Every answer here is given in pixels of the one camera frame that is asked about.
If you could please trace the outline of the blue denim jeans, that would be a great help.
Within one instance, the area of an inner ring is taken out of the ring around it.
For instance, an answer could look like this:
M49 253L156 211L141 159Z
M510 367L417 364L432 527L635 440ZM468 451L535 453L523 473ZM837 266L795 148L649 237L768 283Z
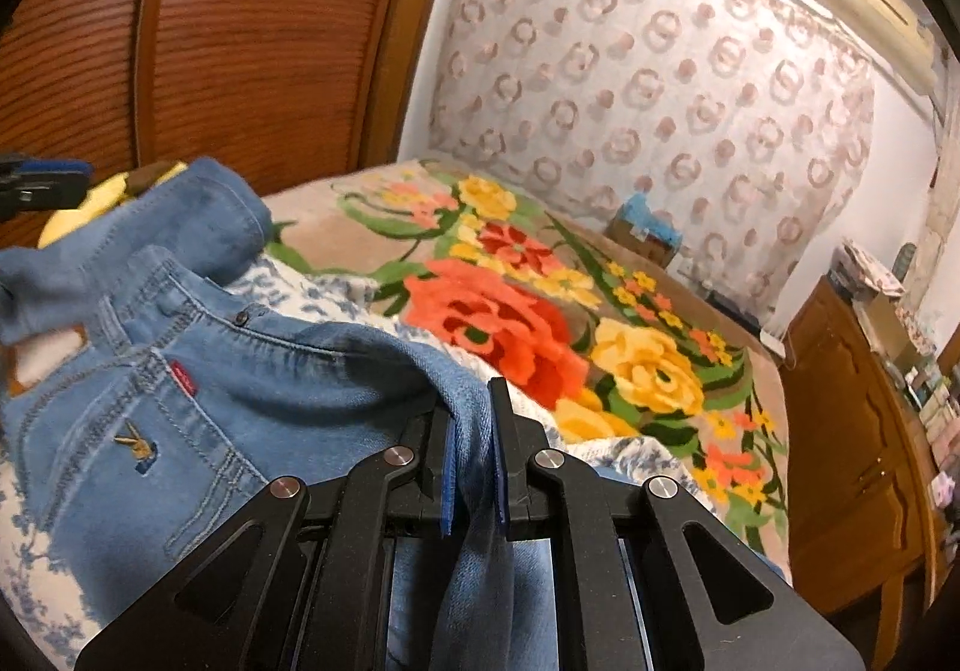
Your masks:
M7 372L2 431L28 518L91 618L116 619L270 479L342 476L444 403L443 517L466 533L438 604L428 552L400 549L387 663L555 668L550 556L498 523L487 384L423 343L236 293L270 228L251 187L205 158L43 249L3 252L3 345L82 339L41 377Z

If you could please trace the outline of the yellow Pikachu plush toy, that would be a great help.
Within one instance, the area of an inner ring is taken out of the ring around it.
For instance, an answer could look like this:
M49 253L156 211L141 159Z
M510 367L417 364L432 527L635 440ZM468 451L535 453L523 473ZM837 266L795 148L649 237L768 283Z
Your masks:
M156 161L127 173L110 176L89 189L85 200L76 208L53 213L37 239L37 249L44 249L99 216L116 210L117 206L139 198L155 185L179 176L185 169L187 164L182 161Z

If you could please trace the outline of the wooden sideboard cabinet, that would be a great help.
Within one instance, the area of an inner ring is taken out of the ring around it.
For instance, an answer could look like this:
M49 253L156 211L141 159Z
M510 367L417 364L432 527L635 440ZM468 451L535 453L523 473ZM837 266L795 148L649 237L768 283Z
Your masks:
M871 350L854 307L821 279L788 330L779 371L789 421L794 588L882 669L949 572L929 495L931 449Z

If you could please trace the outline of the floral fleece blanket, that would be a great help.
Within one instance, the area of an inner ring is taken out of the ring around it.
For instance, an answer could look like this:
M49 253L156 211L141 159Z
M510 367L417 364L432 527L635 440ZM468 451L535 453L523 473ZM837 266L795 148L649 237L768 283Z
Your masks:
M583 458L654 455L742 541L789 561L788 414L775 363L667 273L540 201L425 160L272 195L268 249L363 311L501 374Z

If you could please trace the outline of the blue white floral sheet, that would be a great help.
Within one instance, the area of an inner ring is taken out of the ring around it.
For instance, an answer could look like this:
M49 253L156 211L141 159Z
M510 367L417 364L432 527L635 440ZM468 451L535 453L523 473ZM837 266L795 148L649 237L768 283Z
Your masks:
M423 343L457 362L464 371L488 380L500 371L459 346L441 343L436 336L409 327L395 317L371 311L377 284L355 275L303 275L268 255L257 257L228 291L247 302L290 314L302 323L347 322L378 329L410 343ZM693 479L692 471L670 455L661 442L642 435L613 435L608 439L565 440L550 413L523 390L509 389L517 414L545 428L550 444L573 453L597 473L613 481L639 485L651 476L670 476L692 492L706 508L715 502ZM83 643L93 639L103 619L96 618L86 601L86 586L73 570L50 552L50 536L39 529L21 492L23 481L14 474L11 440L2 440L2 593L21 619L28 635L46 653L53 668L70 669Z

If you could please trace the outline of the brown louvered wardrobe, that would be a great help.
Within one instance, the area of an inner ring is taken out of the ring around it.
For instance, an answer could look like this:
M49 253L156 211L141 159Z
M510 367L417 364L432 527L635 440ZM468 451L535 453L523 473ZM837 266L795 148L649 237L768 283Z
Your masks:
M2 146L259 194L397 158L434 0L2 0Z

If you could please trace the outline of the brown box with blue cloth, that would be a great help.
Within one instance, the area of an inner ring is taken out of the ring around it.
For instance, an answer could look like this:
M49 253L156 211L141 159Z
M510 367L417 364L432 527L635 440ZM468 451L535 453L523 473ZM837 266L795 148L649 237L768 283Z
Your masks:
M643 192L636 192L622 203L605 235L661 268L669 267L682 245L682 233L665 216L652 212Z

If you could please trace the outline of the cardboard box on cabinet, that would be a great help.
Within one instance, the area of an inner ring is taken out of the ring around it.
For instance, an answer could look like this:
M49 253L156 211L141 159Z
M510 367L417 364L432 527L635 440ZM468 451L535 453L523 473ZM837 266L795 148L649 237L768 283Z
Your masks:
M855 299L853 312L871 350L890 361L902 374L919 368L932 356L929 341L908 322L895 300L882 294L871 299Z

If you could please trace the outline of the stack of papers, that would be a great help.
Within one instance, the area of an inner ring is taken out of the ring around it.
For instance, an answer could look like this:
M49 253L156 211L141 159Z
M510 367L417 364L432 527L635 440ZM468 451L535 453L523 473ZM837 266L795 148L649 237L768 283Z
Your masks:
M900 279L854 240L843 239L835 247L828 278L850 299L869 302L882 296L898 300L905 295Z

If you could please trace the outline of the patterned lace curtain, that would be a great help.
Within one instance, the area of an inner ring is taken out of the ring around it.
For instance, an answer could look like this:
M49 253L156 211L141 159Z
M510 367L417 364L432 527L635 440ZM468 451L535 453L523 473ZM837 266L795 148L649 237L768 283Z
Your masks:
M770 317L871 154L871 62L784 0L452 0L430 145L581 221L631 197Z

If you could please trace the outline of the wall air conditioner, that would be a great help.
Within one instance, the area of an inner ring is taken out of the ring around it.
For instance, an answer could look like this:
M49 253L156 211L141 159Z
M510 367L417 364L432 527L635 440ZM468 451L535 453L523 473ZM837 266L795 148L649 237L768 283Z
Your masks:
M935 41L905 0L814 0L877 54L919 96L932 96Z

